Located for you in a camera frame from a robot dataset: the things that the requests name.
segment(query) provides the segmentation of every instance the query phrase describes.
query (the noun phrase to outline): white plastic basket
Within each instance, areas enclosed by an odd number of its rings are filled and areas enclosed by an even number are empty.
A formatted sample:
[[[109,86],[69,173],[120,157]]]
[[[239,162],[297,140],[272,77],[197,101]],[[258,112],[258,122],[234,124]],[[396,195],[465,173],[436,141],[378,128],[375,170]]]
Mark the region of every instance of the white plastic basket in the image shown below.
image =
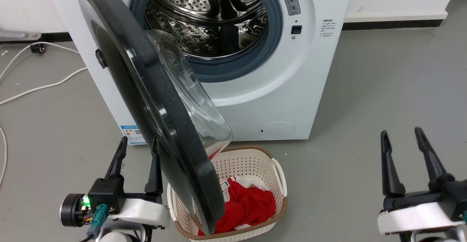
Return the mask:
[[[274,195],[275,214],[268,221],[246,229],[215,235],[197,235],[197,225],[169,184],[167,202],[170,216],[179,232],[191,241],[209,242],[236,242],[268,232],[287,208],[287,184],[280,164],[268,151],[257,146],[226,149],[212,159],[212,164],[221,182],[234,175],[260,179]]]

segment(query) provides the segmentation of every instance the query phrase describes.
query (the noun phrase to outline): teal connector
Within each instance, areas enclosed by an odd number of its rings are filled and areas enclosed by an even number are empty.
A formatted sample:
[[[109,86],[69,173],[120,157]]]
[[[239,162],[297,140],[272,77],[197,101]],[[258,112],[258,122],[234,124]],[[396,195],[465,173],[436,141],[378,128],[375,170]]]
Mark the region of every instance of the teal connector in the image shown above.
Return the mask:
[[[86,232],[87,236],[93,235],[92,238],[97,239],[97,237],[100,234],[100,229],[102,228],[102,225],[104,225],[104,222],[109,216],[109,212],[109,206],[106,204],[100,204],[97,207],[96,213],[94,214],[94,217],[92,217],[92,220],[90,222],[88,232]]]

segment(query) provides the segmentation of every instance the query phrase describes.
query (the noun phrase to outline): blue-gray rubber seal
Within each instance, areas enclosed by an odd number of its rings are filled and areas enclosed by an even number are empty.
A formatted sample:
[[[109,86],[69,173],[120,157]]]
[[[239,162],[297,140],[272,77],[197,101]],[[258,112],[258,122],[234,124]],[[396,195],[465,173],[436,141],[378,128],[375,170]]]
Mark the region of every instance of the blue-gray rubber seal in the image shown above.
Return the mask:
[[[260,39],[245,51],[223,59],[197,59],[187,56],[190,66],[202,82],[222,82],[249,74],[273,53],[282,35],[282,9],[278,0],[260,0],[269,19]],[[143,29],[150,30],[144,12],[149,0],[131,0],[130,11]]]

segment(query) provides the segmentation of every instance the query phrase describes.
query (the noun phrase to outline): clothes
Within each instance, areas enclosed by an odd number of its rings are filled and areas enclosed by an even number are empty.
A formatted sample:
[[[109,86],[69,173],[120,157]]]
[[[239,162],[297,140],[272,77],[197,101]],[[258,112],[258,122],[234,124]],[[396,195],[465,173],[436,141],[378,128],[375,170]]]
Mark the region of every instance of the clothes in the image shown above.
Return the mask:
[[[274,195],[263,182],[237,176],[227,179],[227,182],[230,187],[224,191],[225,214],[217,222],[215,234],[254,226],[273,217]]]

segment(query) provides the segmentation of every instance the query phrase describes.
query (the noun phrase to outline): green light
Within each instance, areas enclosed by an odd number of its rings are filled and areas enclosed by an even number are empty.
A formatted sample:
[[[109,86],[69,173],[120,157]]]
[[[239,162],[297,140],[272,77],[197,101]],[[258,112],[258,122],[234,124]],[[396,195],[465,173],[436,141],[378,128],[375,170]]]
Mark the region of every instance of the green light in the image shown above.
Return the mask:
[[[89,197],[87,195],[83,196],[83,205],[90,207]]]

